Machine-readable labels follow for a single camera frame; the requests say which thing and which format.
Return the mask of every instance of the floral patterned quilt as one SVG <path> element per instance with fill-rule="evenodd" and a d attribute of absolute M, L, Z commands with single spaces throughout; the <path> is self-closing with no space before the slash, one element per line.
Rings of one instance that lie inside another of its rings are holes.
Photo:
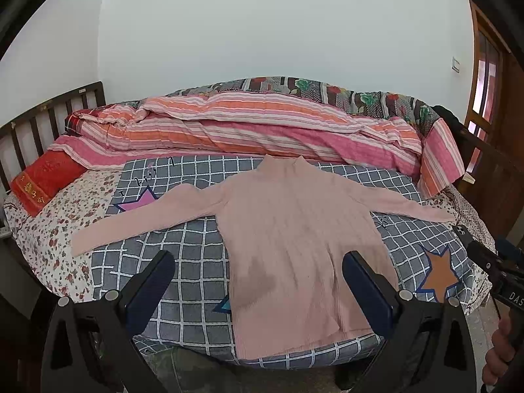
<path fill-rule="evenodd" d="M 104 217 L 120 172 L 88 170 L 62 189 L 37 217 L 29 216 L 15 195 L 7 197 L 4 210 L 13 238 L 36 277 L 54 294 L 67 295 L 76 302 L 93 299 L 91 255 L 73 258 L 70 238 L 76 229 Z M 464 224 L 475 238 L 495 252 L 495 243 L 486 225 L 453 186 L 428 203 L 453 214 L 458 224 Z M 480 306 L 490 288 L 486 274 L 474 265 L 472 296 L 465 312 Z"/>
<path fill-rule="evenodd" d="M 4 203 L 12 236 L 38 280 L 56 295 L 92 300 L 90 256 L 71 256 L 71 234 L 104 217 L 120 171 L 88 170 L 31 217 L 14 194 Z"/>

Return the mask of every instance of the pillow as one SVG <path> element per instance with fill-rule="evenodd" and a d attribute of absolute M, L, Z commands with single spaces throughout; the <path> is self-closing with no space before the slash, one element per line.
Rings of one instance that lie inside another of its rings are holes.
<path fill-rule="evenodd" d="M 47 151 L 11 182 L 11 190 L 35 217 L 54 195 L 86 172 L 63 151 Z"/>

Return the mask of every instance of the finger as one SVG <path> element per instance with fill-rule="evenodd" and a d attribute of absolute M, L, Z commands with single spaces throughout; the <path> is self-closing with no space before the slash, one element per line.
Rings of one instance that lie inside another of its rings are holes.
<path fill-rule="evenodd" d="M 494 348 L 486 353 L 486 363 L 489 366 L 489 370 L 497 377 L 504 375 L 508 369 L 508 365 L 497 356 Z"/>
<path fill-rule="evenodd" d="M 494 386 L 498 381 L 498 378 L 493 374 L 487 365 L 482 368 L 482 382 L 487 386 Z"/>
<path fill-rule="evenodd" d="M 512 320 L 509 317 L 509 314 L 503 316 L 498 322 L 498 328 L 506 336 L 512 331 Z"/>
<path fill-rule="evenodd" d="M 495 352 L 505 362 L 510 362 L 515 356 L 515 350 L 509 344 L 508 338 L 497 329 L 492 335 L 492 342 Z"/>

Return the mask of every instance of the plaid bed sheet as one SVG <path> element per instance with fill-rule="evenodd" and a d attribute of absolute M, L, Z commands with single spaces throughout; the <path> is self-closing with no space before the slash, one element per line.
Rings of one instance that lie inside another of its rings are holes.
<path fill-rule="evenodd" d="M 184 156 L 129 161 L 124 166 L 106 216 L 118 213 L 115 204 L 137 200 L 149 187 L 156 197 L 180 183 L 203 188 L 240 171 L 252 170 L 262 158 Z M 316 163 L 367 186 L 388 187 L 408 199 L 421 202 L 407 176 L 395 171 L 355 165 Z M 401 288 L 415 292 L 430 264 L 423 248 L 442 252 L 449 246 L 452 268 L 460 284 L 450 290 L 463 305 L 472 297 L 473 269 L 463 246 L 449 227 L 403 216 L 374 214 L 373 220 L 386 244 Z M 263 368 L 308 368 L 335 365 L 367 357 L 380 344 L 375 334 L 348 338 L 344 342 L 281 356 L 261 356 L 239 361 L 235 354 L 231 315 L 216 311 L 229 292 L 229 256 L 214 217 L 204 217 L 161 231 L 149 232 L 96 249 L 91 270 L 99 299 L 110 289 L 122 289 L 160 249 L 173 253 L 175 276 L 157 310 L 135 343 L 144 353 L 182 345 L 222 361 Z M 419 300 L 434 301 L 433 293 L 415 293 Z"/>

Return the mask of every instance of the pink turtleneck sweater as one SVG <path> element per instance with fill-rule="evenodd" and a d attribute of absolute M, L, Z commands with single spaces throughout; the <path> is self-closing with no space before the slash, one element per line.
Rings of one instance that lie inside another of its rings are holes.
<path fill-rule="evenodd" d="M 398 278 L 370 211 L 451 221 L 398 192 L 324 172 L 304 158 L 265 156 L 257 169 L 199 190 L 188 184 L 77 231 L 74 256 L 185 221 L 216 215 L 230 255 L 237 355 L 255 359 L 371 332 L 342 276 L 357 250 L 394 286 Z"/>

